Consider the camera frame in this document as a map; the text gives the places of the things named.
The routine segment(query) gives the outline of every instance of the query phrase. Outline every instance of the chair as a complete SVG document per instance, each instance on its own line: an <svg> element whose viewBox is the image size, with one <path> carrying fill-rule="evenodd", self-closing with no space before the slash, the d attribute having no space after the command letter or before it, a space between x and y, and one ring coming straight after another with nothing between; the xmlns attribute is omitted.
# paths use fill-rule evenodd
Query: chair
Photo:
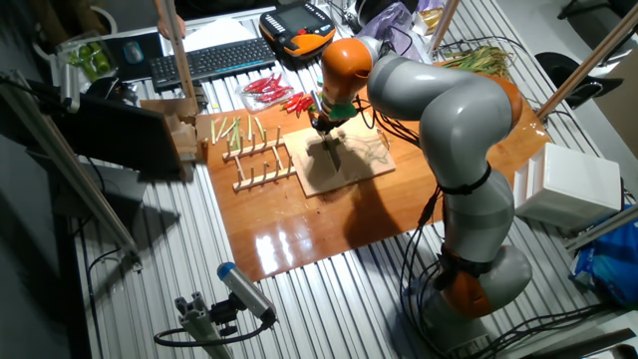
<svg viewBox="0 0 638 359"><path fill-rule="evenodd" d="M624 18L629 11L638 3L638 0L605 0L605 2L601 4L592 5L589 7L584 7L576 10L571 10L571 8L576 5L578 0L571 0L567 6L565 6L560 14L558 14L558 19L563 20L570 16L583 14L592 10L600 9L603 7L611 9L616 15L618 15L621 19ZM627 34L622 41L620 41L614 48L602 59L601 66L605 66L609 59L618 51L629 39L631 36L638 31L638 28L634 28L632 32Z"/></svg>
<svg viewBox="0 0 638 359"><path fill-rule="evenodd" d="M578 68L577 62L562 54L540 53L535 58L556 88L559 88ZM622 79L603 79L587 76L565 98L565 101L571 109L576 109L591 98L609 93L620 86L622 82Z"/></svg>

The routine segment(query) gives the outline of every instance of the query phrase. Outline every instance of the metal pole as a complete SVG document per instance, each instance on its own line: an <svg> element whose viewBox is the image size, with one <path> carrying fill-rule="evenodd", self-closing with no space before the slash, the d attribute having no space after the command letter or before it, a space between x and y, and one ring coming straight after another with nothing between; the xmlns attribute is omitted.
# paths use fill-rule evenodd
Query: metal pole
<svg viewBox="0 0 638 359"><path fill-rule="evenodd" d="M443 8L443 14L441 14L441 20L439 20L439 25L437 25L437 30L435 30L435 33L432 35L430 54L433 54L439 49L439 45L441 45L443 37L448 32L452 17L455 16L460 2L461 0L448 0L448 2L446 2L446 6Z"/></svg>
<svg viewBox="0 0 638 359"><path fill-rule="evenodd" d="M607 37L596 47L589 55L587 60L574 71L571 76L556 90L556 92L547 100L540 110L536 112L536 116L543 121L544 118L552 112L558 104L563 101L567 95L584 79L589 72L598 65L600 60L605 57L613 49L616 44L622 41L625 36L633 31L638 24L638 4L620 21Z"/></svg>
<svg viewBox="0 0 638 359"><path fill-rule="evenodd" d="M17 72L11 74L11 80L17 84L29 88L24 78ZM108 234L124 250L138 256L138 246L113 211L100 190L93 183L89 175L78 162L71 147L64 139L50 117L38 110L38 104L33 97L26 92L11 87L0 85L0 96L4 97L7 104L18 115L20 120L33 134L38 144L49 155L53 163L62 175L69 181L73 189L87 204L95 218L107 230Z"/></svg>
<svg viewBox="0 0 638 359"><path fill-rule="evenodd" d="M610 231L625 225L638 218L638 205L632 205L629 209L623 210L613 217L607 219L602 224L596 225L590 230L580 234L574 239L569 240L569 243L565 245L568 251L575 251L581 246L600 238L602 235L609 233Z"/></svg>

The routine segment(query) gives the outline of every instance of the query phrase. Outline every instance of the red chili pepper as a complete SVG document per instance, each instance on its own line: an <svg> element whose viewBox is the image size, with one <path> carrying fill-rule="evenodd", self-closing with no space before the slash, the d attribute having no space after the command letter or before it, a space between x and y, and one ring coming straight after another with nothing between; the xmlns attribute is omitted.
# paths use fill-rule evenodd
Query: red chili pepper
<svg viewBox="0 0 638 359"><path fill-rule="evenodd" d="M266 86L261 88L261 93L265 94L271 91L279 90L281 88L281 86L279 86L280 81L281 81L281 74L279 74L279 76L277 76L276 79L270 81Z"/></svg>
<svg viewBox="0 0 638 359"><path fill-rule="evenodd" d="M294 94L290 97L290 99L288 100L288 102L286 102L284 106L286 107L286 109L288 109L292 105L296 105L302 97L303 97L303 93Z"/></svg>
<svg viewBox="0 0 638 359"><path fill-rule="evenodd" d="M243 91L244 92L252 92L252 91L256 91L257 89L262 89L264 86L266 86L270 81L272 81L272 79L274 79L274 74L270 75L270 77L267 78L263 78L263 79L259 79L257 81L253 81L251 82L248 86L246 86Z"/></svg>
<svg viewBox="0 0 638 359"><path fill-rule="evenodd" d="M294 104L286 108L286 112L290 114L297 111L297 109L299 109L299 105L301 105L301 103L304 102L305 100L306 99L304 99L303 96L300 96L299 98L297 98L297 101Z"/></svg>
<svg viewBox="0 0 638 359"><path fill-rule="evenodd" d="M314 101L312 100L312 98L308 98L308 100L306 100L303 103L303 106L301 107L301 111L306 111L308 110L308 108L310 107L310 105L314 104Z"/></svg>
<svg viewBox="0 0 638 359"><path fill-rule="evenodd" d="M299 104L297 105L297 118L299 118L299 116L301 115L301 112L306 110L310 106L310 104L312 104L311 97L308 97L299 101Z"/></svg>
<svg viewBox="0 0 638 359"><path fill-rule="evenodd" d="M290 90L289 88L283 88L283 89L279 89L275 92L271 92L269 94L265 94L265 95L261 95L257 98L257 101L261 101L263 103L269 103L269 102L273 102L277 99L281 99L282 97L284 97L287 93L288 90Z"/></svg>

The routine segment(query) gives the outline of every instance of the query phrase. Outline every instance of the wooden board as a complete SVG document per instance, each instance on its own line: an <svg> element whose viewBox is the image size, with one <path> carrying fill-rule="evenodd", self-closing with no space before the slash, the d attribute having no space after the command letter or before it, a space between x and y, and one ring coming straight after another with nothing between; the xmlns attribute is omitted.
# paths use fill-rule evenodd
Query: wooden board
<svg viewBox="0 0 638 359"><path fill-rule="evenodd" d="M306 197L395 170L395 162L377 129L369 129L361 116L333 130L330 135L333 143L338 144L335 147L341 161L338 171L314 129L283 137Z"/></svg>
<svg viewBox="0 0 638 359"><path fill-rule="evenodd" d="M218 120L217 127L224 116L241 116L241 128L247 133L247 115L240 110L206 116ZM268 130L268 139L274 137L277 126L281 126L282 135L310 127L306 115L297 119L277 108L257 117ZM403 124L419 130L417 122ZM310 198L306 198L297 176L235 192L236 165L221 158L226 152L225 141L216 146L208 144L208 171L234 260L250 279L309 264L417 226L423 206L435 189L435 178L420 149L390 134L387 137L395 171ZM487 158L513 183L514 172L547 142L542 125L525 104L519 124L489 150ZM288 156L285 149L280 151L287 168ZM272 152L241 159L246 171L251 167L262 171L264 162L274 169ZM439 201L434 220L440 219Z"/></svg>

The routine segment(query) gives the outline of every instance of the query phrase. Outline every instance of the keyboard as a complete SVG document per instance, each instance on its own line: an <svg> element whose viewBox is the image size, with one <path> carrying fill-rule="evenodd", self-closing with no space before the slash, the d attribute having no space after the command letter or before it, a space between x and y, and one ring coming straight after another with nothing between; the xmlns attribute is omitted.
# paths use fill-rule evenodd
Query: keyboard
<svg viewBox="0 0 638 359"><path fill-rule="evenodd" d="M190 75L195 80L214 80L272 66L275 54L263 38L238 41L186 53ZM149 60L156 92L173 89L181 83L175 56Z"/></svg>

